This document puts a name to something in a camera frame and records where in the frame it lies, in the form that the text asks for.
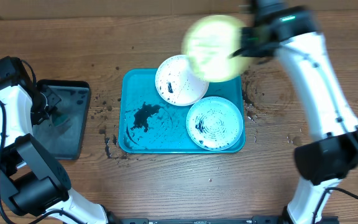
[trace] table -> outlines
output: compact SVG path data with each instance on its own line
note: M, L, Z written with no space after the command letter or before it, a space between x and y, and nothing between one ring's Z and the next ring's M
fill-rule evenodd
M233 16L250 24L249 16ZM247 143L240 152L126 154L110 141L115 159L107 158L99 130L105 129L111 139L118 135L123 76L133 68L157 68L166 58L180 54L184 33L201 17L0 21L0 58L10 55L27 60L38 80L90 84L81 156L62 164L74 189L118 217L279 215L295 192L299 175L293 151L311 139L291 82L275 60L253 65L242 76L243 89L254 104L246 110L254 115L255 123L246 119ZM324 11L317 17L339 82L358 116L358 11ZM358 195L358 168L340 186ZM341 223L358 223L358 201L335 193L324 214L339 216ZM18 223L34 219L8 215Z

